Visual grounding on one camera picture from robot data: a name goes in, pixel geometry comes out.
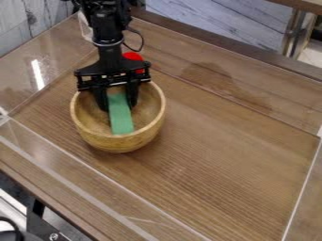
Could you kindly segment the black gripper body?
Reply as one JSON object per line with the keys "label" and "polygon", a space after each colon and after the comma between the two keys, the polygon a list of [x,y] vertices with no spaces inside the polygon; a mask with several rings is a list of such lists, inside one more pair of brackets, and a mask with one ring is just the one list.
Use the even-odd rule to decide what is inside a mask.
{"label": "black gripper body", "polygon": [[98,45],[97,49],[98,61],[75,70],[79,91],[123,86],[133,81],[151,81],[149,61],[126,58],[119,45]]}

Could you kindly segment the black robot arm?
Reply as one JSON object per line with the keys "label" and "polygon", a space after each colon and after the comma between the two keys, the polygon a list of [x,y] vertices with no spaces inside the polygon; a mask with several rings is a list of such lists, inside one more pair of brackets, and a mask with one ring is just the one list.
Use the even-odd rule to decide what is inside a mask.
{"label": "black robot arm", "polygon": [[139,85],[151,81],[151,63],[130,59],[123,55],[123,31],[141,32],[129,27],[133,16],[127,0],[78,0],[77,4],[93,28],[93,43],[98,50],[98,61],[75,70],[77,88],[90,91],[98,107],[109,112],[107,89],[126,88],[126,102],[130,107],[138,104]]}

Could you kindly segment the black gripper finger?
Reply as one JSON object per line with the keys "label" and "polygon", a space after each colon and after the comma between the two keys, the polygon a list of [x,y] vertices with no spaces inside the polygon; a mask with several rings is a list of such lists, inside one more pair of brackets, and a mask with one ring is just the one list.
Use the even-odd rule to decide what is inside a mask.
{"label": "black gripper finger", "polygon": [[130,107],[135,107],[139,99],[139,83],[131,82],[126,85],[126,96]]}
{"label": "black gripper finger", "polygon": [[98,107],[102,111],[109,110],[109,95],[107,95],[107,88],[95,87],[93,89],[93,93],[97,99]]}

